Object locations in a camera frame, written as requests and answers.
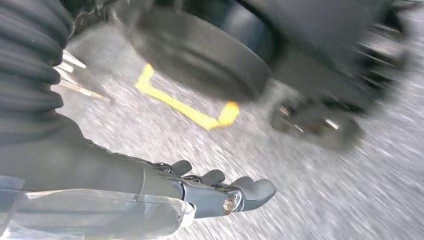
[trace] screw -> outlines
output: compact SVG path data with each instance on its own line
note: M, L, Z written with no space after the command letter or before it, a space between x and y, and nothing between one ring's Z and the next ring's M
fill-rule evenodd
M231 212L234 210L234 199L232 197L225 199L223 209L225 215L231 214Z

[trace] floor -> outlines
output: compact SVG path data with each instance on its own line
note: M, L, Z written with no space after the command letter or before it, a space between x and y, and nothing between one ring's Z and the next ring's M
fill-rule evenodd
M413 52L389 101L358 119L366 136L345 154L273 131L272 106L291 90L274 83L257 103L241 106L230 127L206 131L135 89L145 62L106 26L77 39L69 51L88 68L76 76L115 99L113 105L58 88L65 107L98 144L152 162L187 159L195 173L221 169L229 181L268 178L278 193L261 209L197 220L169 239L420 240L424 235L424 9L408 14ZM155 86L217 116L224 102L156 76Z

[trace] black robotic arm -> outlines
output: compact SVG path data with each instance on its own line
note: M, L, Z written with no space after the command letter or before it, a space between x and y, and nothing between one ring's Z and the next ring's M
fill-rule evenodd
M190 203L196 218L268 202L276 193L268 180L242 177L226 185L219 170L184 176L192 169L187 161L168 165L111 153L55 112L63 102L51 91L60 80L53 67L62 61L73 20L81 11L101 16L108 2L0 0L0 176L24 180L29 192L91 189L175 198Z

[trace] transparent plastic cover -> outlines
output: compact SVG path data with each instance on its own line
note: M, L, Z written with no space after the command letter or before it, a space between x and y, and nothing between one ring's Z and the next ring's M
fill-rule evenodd
M179 199L92 189L29 192L0 176L0 240L152 239L190 225Z

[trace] yellow tape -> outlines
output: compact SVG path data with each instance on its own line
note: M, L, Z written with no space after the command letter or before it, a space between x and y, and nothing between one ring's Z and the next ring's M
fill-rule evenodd
M234 123L237 116L240 113L239 105L236 102L228 102L225 107L223 108L221 115L219 116L218 120L210 117L184 103L181 101L178 101L177 99L169 96L165 92L154 88L150 84L150 79L153 77L153 74L155 71L153 70L153 67L148 64L143 72L141 73L140 77L138 78L138 82L135 85L135 87L142 93L150 95L163 103L171 106L175 110L179 111L180 113L184 114L188 118L190 118L192 121L194 121L199 126L210 130L216 127L224 127L224 126L230 126Z

